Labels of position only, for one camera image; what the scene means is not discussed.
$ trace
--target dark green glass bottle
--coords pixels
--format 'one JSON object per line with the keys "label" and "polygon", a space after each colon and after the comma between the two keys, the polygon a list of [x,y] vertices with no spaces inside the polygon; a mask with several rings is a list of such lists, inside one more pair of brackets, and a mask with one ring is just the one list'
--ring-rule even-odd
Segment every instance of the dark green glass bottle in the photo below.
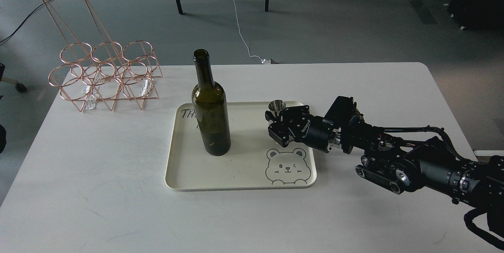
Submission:
{"label": "dark green glass bottle", "polygon": [[191,97],[203,144],[209,154],[221,156],[231,147],[226,93],[212,77],[208,52],[198,49],[194,52],[193,59],[198,84]]}

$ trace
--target white tray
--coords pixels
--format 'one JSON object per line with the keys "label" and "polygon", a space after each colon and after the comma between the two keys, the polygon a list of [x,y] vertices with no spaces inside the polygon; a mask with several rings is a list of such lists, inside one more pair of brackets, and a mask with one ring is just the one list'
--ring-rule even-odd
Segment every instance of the white tray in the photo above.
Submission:
{"label": "white tray", "polygon": [[[287,102],[287,106],[302,105]],[[231,149],[222,156],[205,151],[193,104],[175,115],[166,184],[175,190],[306,188],[317,179],[313,151],[292,142],[282,148],[268,135],[268,102],[227,104]]]}

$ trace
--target table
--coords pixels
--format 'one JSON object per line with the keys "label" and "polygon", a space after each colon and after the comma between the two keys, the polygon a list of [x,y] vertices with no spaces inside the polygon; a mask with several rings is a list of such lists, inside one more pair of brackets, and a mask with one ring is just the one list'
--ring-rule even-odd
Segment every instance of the table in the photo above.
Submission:
{"label": "table", "polygon": [[[316,151],[317,180],[306,189],[169,189],[175,110],[190,101],[196,72],[162,69],[160,99],[144,110],[119,102],[113,112],[79,113],[56,98],[0,208],[0,252],[497,252],[465,228],[469,206],[428,188],[396,195],[358,177],[357,149]],[[442,126],[459,153],[474,158],[421,63],[213,72],[228,102],[297,100],[324,115],[338,95],[353,96],[368,123]]]}

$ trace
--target bear face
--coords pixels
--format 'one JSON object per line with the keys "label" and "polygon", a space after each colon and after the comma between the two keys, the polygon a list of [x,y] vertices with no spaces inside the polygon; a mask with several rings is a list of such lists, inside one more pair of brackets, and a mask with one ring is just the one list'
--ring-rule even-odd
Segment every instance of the bear face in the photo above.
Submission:
{"label": "bear face", "polygon": [[271,184],[276,181],[283,184],[307,184],[306,181],[311,176],[311,169],[304,160],[306,151],[301,148],[296,148],[292,152],[269,149],[266,156],[269,159],[266,177],[271,181]]}

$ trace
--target bottle neck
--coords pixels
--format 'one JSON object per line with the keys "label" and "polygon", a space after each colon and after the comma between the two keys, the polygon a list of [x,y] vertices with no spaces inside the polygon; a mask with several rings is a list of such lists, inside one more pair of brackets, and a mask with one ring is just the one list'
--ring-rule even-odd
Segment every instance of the bottle neck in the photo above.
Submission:
{"label": "bottle neck", "polygon": [[210,68],[209,56],[206,51],[204,51],[204,57],[194,57],[194,64],[196,66],[196,74],[198,75],[198,87],[200,89],[215,88],[214,78],[212,76],[212,70]]}

